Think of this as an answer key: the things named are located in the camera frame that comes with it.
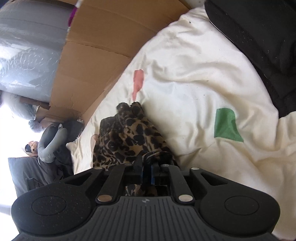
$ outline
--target wrinkled white sheet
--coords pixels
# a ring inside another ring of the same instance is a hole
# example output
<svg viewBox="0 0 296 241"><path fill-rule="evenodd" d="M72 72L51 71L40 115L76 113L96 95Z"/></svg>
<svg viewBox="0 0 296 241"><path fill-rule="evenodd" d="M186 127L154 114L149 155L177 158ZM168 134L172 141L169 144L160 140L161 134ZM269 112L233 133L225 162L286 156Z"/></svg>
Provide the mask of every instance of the wrinkled white sheet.
<svg viewBox="0 0 296 241"><path fill-rule="evenodd" d="M296 113L278 119L249 60L196 8L147 42L101 102L82 135L68 143L74 173L91 168L90 138L101 119L132 103L134 70L144 70L139 101L182 169L200 167L264 191L281 207L274 234L296 238ZM231 108L244 142L214 138L218 108Z"/></svg>

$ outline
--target green printed shape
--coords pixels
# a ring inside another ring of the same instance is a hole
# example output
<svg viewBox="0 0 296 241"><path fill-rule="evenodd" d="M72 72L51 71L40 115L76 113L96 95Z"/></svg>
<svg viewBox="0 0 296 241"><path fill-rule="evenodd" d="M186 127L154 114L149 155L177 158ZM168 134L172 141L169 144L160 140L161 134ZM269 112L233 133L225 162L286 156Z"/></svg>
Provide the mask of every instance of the green printed shape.
<svg viewBox="0 0 296 241"><path fill-rule="evenodd" d="M230 108L216 110L214 137L222 137L234 141L244 142L237 130L235 113Z"/></svg>

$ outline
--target red patch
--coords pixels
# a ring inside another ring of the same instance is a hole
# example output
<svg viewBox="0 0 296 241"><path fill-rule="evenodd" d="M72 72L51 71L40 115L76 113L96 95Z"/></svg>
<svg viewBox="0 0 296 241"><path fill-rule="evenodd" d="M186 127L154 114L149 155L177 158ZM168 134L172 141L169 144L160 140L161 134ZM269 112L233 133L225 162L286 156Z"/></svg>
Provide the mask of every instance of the red patch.
<svg viewBox="0 0 296 241"><path fill-rule="evenodd" d="M136 100L137 93L143 87L144 71L142 69L135 70L133 73L133 101Z"/></svg>

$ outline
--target brown cardboard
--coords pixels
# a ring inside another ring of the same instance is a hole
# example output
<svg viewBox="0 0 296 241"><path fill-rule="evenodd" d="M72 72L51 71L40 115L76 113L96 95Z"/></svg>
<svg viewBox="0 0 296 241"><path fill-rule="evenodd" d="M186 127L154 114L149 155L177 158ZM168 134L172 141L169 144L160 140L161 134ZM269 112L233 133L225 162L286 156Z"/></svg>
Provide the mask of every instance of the brown cardboard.
<svg viewBox="0 0 296 241"><path fill-rule="evenodd" d="M88 120L139 49L187 11L178 0L84 0L61 55L51 107Z"/></svg>

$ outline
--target leopard print garment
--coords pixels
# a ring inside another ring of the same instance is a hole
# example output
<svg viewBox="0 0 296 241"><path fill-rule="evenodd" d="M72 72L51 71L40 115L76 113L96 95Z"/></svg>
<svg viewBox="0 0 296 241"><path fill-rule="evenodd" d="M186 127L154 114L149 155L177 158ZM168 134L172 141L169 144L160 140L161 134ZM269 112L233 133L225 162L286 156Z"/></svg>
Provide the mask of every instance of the leopard print garment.
<svg viewBox="0 0 296 241"><path fill-rule="evenodd" d="M173 154L156 127L145 116L140 103L120 103L117 114L101 121L94 147L93 167L106 170L137 158L143 162L174 162Z"/></svg>

